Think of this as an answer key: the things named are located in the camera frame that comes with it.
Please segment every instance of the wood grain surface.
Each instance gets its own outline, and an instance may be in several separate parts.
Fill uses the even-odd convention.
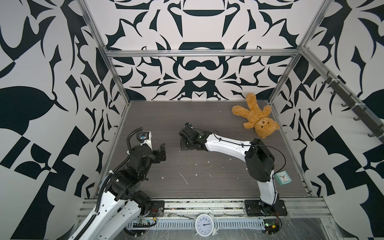
[[[151,198],[259,197],[257,182],[248,174],[242,160],[219,152],[180,150],[178,132],[186,122],[192,123],[194,128],[217,130],[221,136],[231,139],[252,141],[256,138],[254,129],[243,128],[246,119],[232,114],[234,105],[247,107],[244,101],[132,102],[110,168],[126,158],[128,134],[143,127],[144,131],[152,132],[153,149],[158,149],[163,142],[166,144],[167,160],[153,164],[149,181],[141,182],[140,190]],[[259,102],[261,108],[265,105],[266,102]],[[276,182],[280,197],[307,196],[280,132],[275,131],[263,142],[278,148],[287,159],[284,170],[292,182],[283,186]],[[132,137],[131,146],[138,144]],[[284,164],[283,156],[270,150],[275,157],[275,169],[280,169]]]

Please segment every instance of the teddy bear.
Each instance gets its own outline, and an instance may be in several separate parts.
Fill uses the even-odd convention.
[[[264,139],[280,128],[277,122],[268,117],[271,113],[270,105],[265,106],[263,110],[261,110],[257,105],[256,95],[253,93],[247,94],[246,101],[249,110],[242,106],[234,106],[232,108],[233,114],[248,120],[248,122],[243,123],[245,129],[254,127],[257,136]]]

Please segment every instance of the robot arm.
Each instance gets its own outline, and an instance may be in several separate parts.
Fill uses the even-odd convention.
[[[70,240],[114,239],[133,219],[146,215],[151,198],[137,191],[152,163],[166,160],[165,144],[152,150],[151,132],[137,132],[141,145],[132,148],[129,157],[102,183],[98,203]]]
[[[181,129],[179,135],[181,150],[222,152],[244,161],[248,173],[259,186],[262,208],[271,209],[276,203],[278,193],[273,181],[275,157],[260,139],[239,141],[218,136],[210,131],[199,133],[189,122]]]

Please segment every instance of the alarm clock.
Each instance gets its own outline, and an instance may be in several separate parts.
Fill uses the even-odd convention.
[[[202,237],[214,236],[217,233],[213,214],[200,214],[195,221],[196,232]]]

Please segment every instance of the white debris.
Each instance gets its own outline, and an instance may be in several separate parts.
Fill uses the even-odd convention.
[[[181,173],[179,173],[181,175]],[[181,175],[183,177],[183,175]],[[185,183],[188,185],[187,180],[183,177]]]

